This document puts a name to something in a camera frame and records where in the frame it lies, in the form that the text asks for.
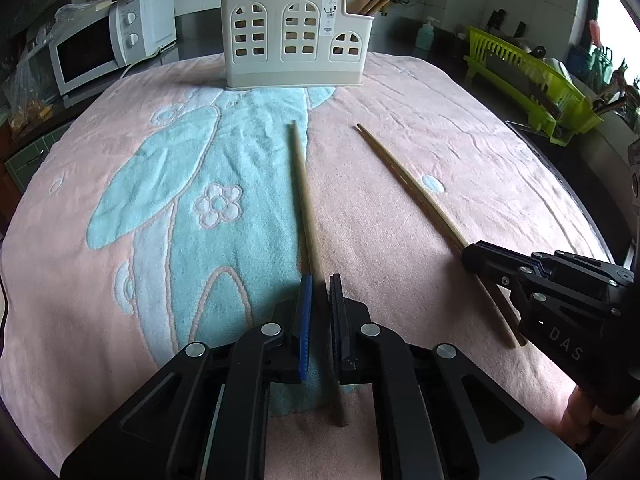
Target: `blue oval spot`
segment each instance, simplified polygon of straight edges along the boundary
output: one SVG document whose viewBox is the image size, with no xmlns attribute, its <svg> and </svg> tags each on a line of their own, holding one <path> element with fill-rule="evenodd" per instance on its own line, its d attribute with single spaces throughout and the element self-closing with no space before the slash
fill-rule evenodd
<svg viewBox="0 0 640 480">
<path fill-rule="evenodd" d="M 424 187 L 427 188 L 429 191 L 433 191 L 434 193 L 444 192 L 444 186 L 434 176 L 423 175 L 422 183 L 424 184 Z"/>
</svg>

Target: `microwave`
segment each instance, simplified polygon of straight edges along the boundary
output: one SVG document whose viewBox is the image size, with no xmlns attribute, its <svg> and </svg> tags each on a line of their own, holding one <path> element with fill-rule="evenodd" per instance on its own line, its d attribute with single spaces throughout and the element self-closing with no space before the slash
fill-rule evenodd
<svg viewBox="0 0 640 480">
<path fill-rule="evenodd" d="M 174 42 L 174 0 L 115 0 L 79 11 L 49 43 L 60 95 Z"/>
</svg>

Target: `flower pattern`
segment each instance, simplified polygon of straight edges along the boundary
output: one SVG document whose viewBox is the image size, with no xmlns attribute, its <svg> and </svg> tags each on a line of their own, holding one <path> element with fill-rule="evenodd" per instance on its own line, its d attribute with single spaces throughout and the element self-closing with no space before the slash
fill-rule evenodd
<svg viewBox="0 0 640 480">
<path fill-rule="evenodd" d="M 202 196 L 193 203 L 193 210 L 198 215 L 198 222 L 203 229 L 213 229 L 220 222 L 235 222 L 240 218 L 242 209 L 239 205 L 242 189 L 239 186 L 221 186 L 209 184 Z"/>
</svg>

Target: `green dish rack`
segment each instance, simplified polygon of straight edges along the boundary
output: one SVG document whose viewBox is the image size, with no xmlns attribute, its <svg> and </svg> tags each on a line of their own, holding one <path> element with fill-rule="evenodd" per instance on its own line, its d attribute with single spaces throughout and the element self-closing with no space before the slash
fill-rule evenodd
<svg viewBox="0 0 640 480">
<path fill-rule="evenodd" d="M 575 134 L 584 134 L 602 122 L 593 113 L 591 100 L 542 60 L 475 27 L 469 27 L 469 43 L 469 56 L 465 56 L 469 65 L 466 80 L 470 82 L 478 73 L 489 80 L 520 104 L 529 113 L 529 126 L 545 132 L 553 144 L 566 146 Z M 545 92 L 549 100 L 558 107 L 558 118 L 554 118 L 542 104 L 489 70 L 486 67 L 488 52 L 518 68 Z"/>
</svg>

